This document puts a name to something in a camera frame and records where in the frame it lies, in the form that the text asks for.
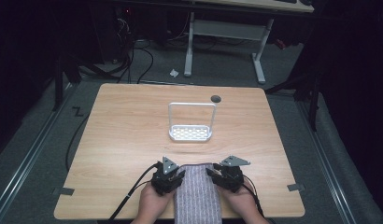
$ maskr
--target person's right hand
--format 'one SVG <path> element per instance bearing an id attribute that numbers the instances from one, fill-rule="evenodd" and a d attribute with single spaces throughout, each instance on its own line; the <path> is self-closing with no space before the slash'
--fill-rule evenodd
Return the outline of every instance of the person's right hand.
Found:
<path id="1" fill-rule="evenodd" d="M 249 189 L 252 189 L 252 186 L 245 178 L 244 185 Z M 241 186 L 236 193 L 219 186 L 217 186 L 217 189 L 232 209 L 240 215 L 247 224 L 268 224 L 264 217 L 259 213 L 253 196 L 243 186 Z"/>

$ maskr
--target table top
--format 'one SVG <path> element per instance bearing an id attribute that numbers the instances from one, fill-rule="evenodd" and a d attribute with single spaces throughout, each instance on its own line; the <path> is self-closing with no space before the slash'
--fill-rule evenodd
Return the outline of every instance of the table top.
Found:
<path id="1" fill-rule="evenodd" d="M 313 12 L 312 6 L 306 6 L 297 0 L 296 3 L 287 3 L 276 0 L 194 0 L 195 2 L 205 2 L 212 4 L 223 4 L 239 7 L 258 7 L 282 11 L 294 12 Z"/>
<path id="2" fill-rule="evenodd" d="M 204 143 L 171 140 L 168 105 L 211 103 L 212 95 L 218 95 L 221 102 L 217 103 L 211 138 Z M 251 162 L 241 169 L 255 184 L 267 217 L 301 217 L 305 213 L 299 192 L 288 190 L 295 180 L 262 89 L 104 84 L 64 183 L 75 191 L 72 196 L 60 195 L 54 215 L 59 219 L 108 219 L 135 181 L 163 156 L 183 165 L 219 163 L 230 155 Z M 150 180 L 152 173 L 143 181 Z M 141 189 L 117 218 L 135 217 Z M 221 210 L 224 218 L 237 217 L 225 201 L 221 201 Z M 173 217 L 170 203 L 161 218 Z"/>

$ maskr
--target gray towel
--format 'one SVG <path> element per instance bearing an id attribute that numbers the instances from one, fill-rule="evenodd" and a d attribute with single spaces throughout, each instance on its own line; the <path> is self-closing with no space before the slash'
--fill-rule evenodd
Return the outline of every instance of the gray towel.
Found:
<path id="1" fill-rule="evenodd" d="M 212 164 L 183 165 L 183 183 L 175 194 L 175 224 L 221 224 L 220 197 L 206 168 Z"/>

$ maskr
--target desk leg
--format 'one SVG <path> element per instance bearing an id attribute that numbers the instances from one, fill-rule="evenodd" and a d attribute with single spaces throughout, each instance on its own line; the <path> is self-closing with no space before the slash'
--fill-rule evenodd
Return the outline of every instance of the desk leg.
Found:
<path id="1" fill-rule="evenodd" d="M 185 77 L 192 76 L 192 38 L 194 33 L 194 12 L 191 12 L 191 22 L 189 27 L 189 46 L 188 51 L 186 52 L 186 62 L 185 62 Z"/>
<path id="2" fill-rule="evenodd" d="M 263 35 L 262 35 L 262 40 L 261 40 L 261 45 L 259 47 L 259 50 L 257 53 L 252 54 L 252 60 L 253 60 L 253 64 L 255 65 L 256 76 L 258 77 L 258 82 L 260 84 L 265 83 L 264 73 L 263 73 L 262 64 L 261 64 L 261 57 L 264 50 L 264 46 L 267 42 L 267 38 L 270 35 L 273 22 L 274 22 L 274 19 L 271 19 L 267 22 L 267 26 L 265 27 Z"/>

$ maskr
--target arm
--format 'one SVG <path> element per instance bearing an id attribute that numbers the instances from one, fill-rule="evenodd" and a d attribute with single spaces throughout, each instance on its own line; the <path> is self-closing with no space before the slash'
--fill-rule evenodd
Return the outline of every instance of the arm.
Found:
<path id="1" fill-rule="evenodd" d="M 175 191 L 159 195 L 154 187 L 147 183 L 142 189 L 139 199 L 138 215 L 131 222 L 132 224 L 153 224 L 164 212 L 166 206 L 174 197 Z"/>
<path id="2" fill-rule="evenodd" d="M 244 184 L 252 189 L 248 181 L 245 181 Z M 250 195 L 249 191 L 244 187 L 241 187 L 236 193 L 232 193 L 221 187 L 218 187 L 218 191 L 223 198 L 226 199 L 232 209 L 240 215 L 247 224 L 268 224 L 267 220 L 262 217 L 256 208 L 252 195 Z"/>

